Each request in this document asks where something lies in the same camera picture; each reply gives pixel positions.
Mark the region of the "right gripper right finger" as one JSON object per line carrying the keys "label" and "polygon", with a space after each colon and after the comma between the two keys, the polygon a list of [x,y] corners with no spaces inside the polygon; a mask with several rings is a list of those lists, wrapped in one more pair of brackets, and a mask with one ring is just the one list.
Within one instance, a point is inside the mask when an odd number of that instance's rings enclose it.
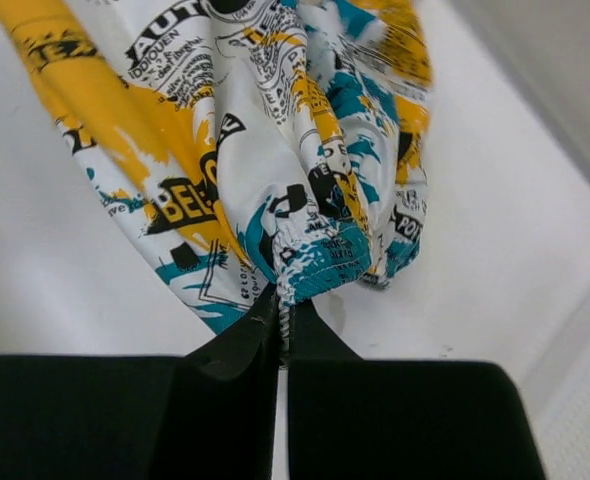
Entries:
{"label": "right gripper right finger", "polygon": [[519,391],[498,365],[366,360],[311,302],[289,318],[293,479],[542,479]]}

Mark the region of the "colourful printed shorts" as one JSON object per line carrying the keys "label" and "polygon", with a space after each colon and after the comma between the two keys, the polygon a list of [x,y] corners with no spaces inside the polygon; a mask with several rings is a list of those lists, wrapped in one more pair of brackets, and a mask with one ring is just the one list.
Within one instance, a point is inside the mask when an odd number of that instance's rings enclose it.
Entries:
{"label": "colourful printed shorts", "polygon": [[409,1],[0,1],[105,211],[221,333],[418,255],[433,79]]}

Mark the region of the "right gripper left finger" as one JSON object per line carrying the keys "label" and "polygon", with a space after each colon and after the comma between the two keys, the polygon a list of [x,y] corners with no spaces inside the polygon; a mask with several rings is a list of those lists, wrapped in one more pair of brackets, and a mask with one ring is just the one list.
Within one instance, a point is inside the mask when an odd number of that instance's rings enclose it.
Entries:
{"label": "right gripper left finger", "polygon": [[278,313],[266,288],[185,356],[0,355],[0,479],[267,479]]}

